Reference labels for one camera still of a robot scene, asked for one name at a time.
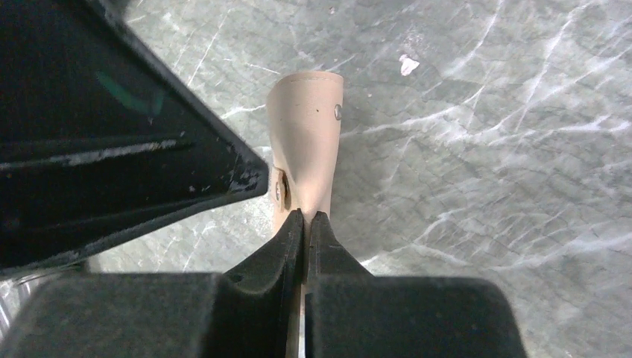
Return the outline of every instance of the beige plastic part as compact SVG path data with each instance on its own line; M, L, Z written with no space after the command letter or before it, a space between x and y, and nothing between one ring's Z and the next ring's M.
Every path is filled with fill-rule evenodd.
M299 72L283 78L268 95L274 233L295 209L305 216L308 237L316 212L329 215L343 82L330 72Z

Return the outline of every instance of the gray marble surface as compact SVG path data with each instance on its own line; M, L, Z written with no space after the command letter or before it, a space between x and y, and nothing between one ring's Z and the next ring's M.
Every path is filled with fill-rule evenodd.
M305 69L345 77L332 224L374 274L485 277L531 357L632 357L632 2L121 8L267 160L272 85ZM270 217L267 197L211 210L101 264L224 271L270 237Z

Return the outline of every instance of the screw head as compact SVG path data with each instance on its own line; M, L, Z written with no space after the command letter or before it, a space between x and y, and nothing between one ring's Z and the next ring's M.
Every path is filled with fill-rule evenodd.
M342 106L339 104L336 104L336 107L334 108L334 115L336 117L336 120L341 120L342 119Z

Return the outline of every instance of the white vein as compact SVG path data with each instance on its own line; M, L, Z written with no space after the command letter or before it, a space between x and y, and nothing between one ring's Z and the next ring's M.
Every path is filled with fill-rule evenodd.
M263 108L265 108L265 104L262 104L262 105L257 106L257 107L252 107L252 108L245 108L245 107L239 106L239 107L235 107L235 108L229 110L228 112L224 113L223 115L220 116L220 118L226 119L226 118L230 118L230 117L232 117L232 116L234 116L235 114L238 114L238 113L250 113L250 112L254 112L256 110L261 110Z
M209 50L213 46L213 43L215 42L215 39L217 38L217 36L219 34L219 31L221 31L221 28L224 26L224 22L226 21L226 18L228 17L229 13L230 13L230 10L228 10L226 12L226 15L224 15L224 18L219 23L217 32L215 32L215 35L213 35L213 38L211 39L211 42L206 47L206 51L204 52L204 56L202 56L202 58L200 59L200 62L197 63L197 66L195 67L195 71L193 71L193 75L191 75L191 77L189 79L189 82L187 82L187 85L191 84L191 82L193 81L193 78L195 78L195 75L198 73L198 70L200 69L200 66L202 66L202 62L204 62L204 60L206 59L206 56L209 54Z

